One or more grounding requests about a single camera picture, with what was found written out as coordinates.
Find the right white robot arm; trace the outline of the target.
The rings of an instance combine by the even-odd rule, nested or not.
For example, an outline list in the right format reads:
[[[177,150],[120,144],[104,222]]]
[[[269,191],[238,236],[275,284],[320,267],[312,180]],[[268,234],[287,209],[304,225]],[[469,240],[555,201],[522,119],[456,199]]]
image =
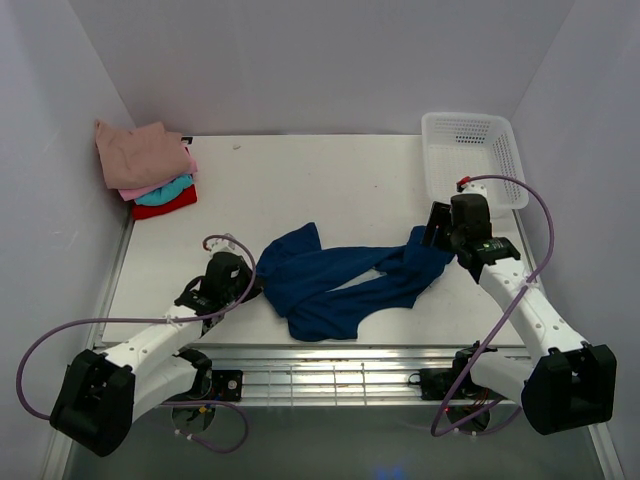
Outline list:
[[[491,345],[497,334],[491,331],[484,341],[456,354],[443,408],[456,394],[474,397],[487,389],[517,404],[542,435],[612,418],[614,353],[588,342],[535,287],[514,244],[494,236],[483,195],[458,194],[448,203],[433,203],[423,243],[456,256],[501,308],[496,329],[510,323],[531,359],[525,365],[501,355]]]

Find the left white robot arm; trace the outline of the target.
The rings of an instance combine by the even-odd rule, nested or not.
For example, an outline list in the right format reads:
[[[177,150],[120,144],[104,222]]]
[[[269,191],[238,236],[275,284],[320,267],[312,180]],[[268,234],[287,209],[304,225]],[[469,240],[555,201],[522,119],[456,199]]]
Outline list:
[[[223,248],[160,322],[101,353],[78,354],[66,369],[50,425],[105,457],[137,419],[164,403],[187,422],[209,423],[217,405],[239,401],[240,371],[214,370],[212,360],[191,345],[231,306],[260,294],[252,274],[242,256]]]

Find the blue printed t shirt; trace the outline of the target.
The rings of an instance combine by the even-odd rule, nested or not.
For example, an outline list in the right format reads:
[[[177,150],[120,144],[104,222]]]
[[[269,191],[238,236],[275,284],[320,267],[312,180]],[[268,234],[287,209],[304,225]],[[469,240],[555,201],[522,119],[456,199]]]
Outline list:
[[[303,342],[354,340],[360,323],[387,309],[411,309],[453,255],[425,246],[423,226],[393,247],[323,248],[309,222],[272,241],[257,263],[264,296]]]

